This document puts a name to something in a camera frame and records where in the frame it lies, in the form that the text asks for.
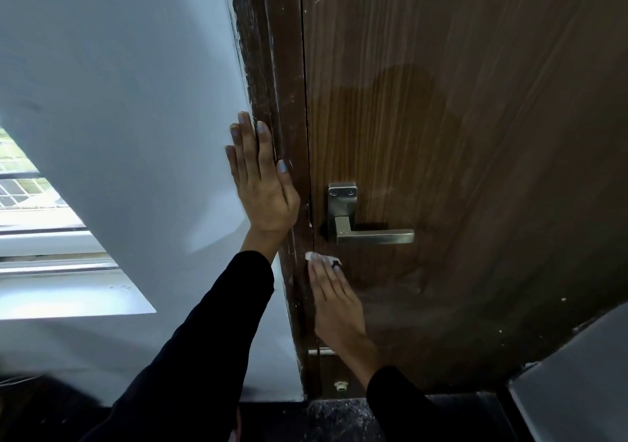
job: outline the door handle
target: door handle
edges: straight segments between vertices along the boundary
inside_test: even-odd
[[[356,221],[357,186],[332,183],[327,191],[327,240],[336,244],[410,244],[412,229],[353,230]]]

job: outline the finger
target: finger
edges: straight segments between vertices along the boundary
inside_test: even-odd
[[[236,149],[234,146],[225,146],[225,152],[227,153],[227,159],[229,160],[229,168],[231,168],[231,176],[233,176],[235,187],[239,186],[240,175],[237,171],[236,161]]]
[[[325,295],[323,295],[323,290],[318,283],[318,279],[316,278],[316,272],[314,271],[314,267],[312,267],[312,262],[308,262],[308,274],[310,274],[310,287],[312,287],[312,295],[314,295],[314,305],[318,305],[321,302],[325,301]]]
[[[244,161],[244,148],[242,147],[242,133],[240,133],[240,125],[233,123],[231,125],[231,138],[234,140],[235,162],[237,164],[237,173],[240,184],[246,184],[248,175],[246,172],[246,162]]]
[[[244,160],[246,161],[246,173],[249,182],[259,181],[259,165],[257,163],[257,137],[251,126],[251,118],[247,112],[239,112],[237,119],[240,122],[242,133],[242,146],[244,148]]]
[[[277,172],[274,167],[271,131],[262,121],[257,122],[257,139],[259,140],[259,175],[264,181],[275,181]]]
[[[334,292],[334,288],[332,287],[329,278],[327,277],[327,272],[325,272],[325,267],[321,262],[320,256],[316,253],[311,256],[311,263],[314,273],[316,275],[316,279],[318,281],[318,285],[320,289],[323,291],[323,295],[325,295],[326,300],[331,300],[336,298],[336,294]]]
[[[345,277],[345,274],[340,268],[340,265],[334,265],[334,273],[338,276],[338,280],[340,281],[340,286],[342,287],[342,290],[344,291],[345,295],[347,295],[349,299],[353,301],[356,301],[356,302],[360,301],[360,299],[356,295],[356,292],[354,292],[351,286],[349,285],[349,281]]]
[[[342,289],[342,285],[340,284],[340,280],[338,279],[336,272],[334,272],[334,269],[332,269],[332,266],[329,264],[329,260],[325,257],[323,258],[323,268],[325,269],[325,273],[329,279],[330,285],[334,289],[335,294],[339,297],[346,298],[347,295],[345,295],[345,292]]]
[[[288,168],[284,160],[277,162],[277,177],[279,178],[279,183],[281,183],[283,196],[286,198],[288,209],[296,210],[301,204],[301,198],[292,185],[292,177],[290,173],[288,173]]]

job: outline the left hand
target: left hand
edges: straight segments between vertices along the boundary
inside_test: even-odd
[[[231,125],[234,145],[225,150],[238,196],[251,221],[245,240],[247,248],[242,249],[258,250],[268,258],[267,254],[275,247],[271,261],[296,222],[301,200],[286,164],[283,160],[274,163],[268,126],[258,121],[255,136],[247,112],[238,113],[238,121]]]

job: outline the screw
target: screw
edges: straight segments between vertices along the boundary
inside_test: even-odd
[[[349,383],[347,381],[336,381],[334,386],[336,387],[336,391],[344,392],[349,387]]]

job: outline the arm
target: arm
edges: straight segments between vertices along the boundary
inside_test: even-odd
[[[266,125],[257,125],[258,152],[248,114],[239,119],[227,156],[251,221],[240,253],[85,442],[229,438],[251,342],[273,291],[271,262],[299,206],[285,165],[275,167]]]
[[[381,364],[377,348],[366,336],[362,303],[341,268],[315,254],[308,271],[316,305],[315,332],[366,389],[369,407],[386,440],[448,434],[450,428],[440,410],[397,368]]]

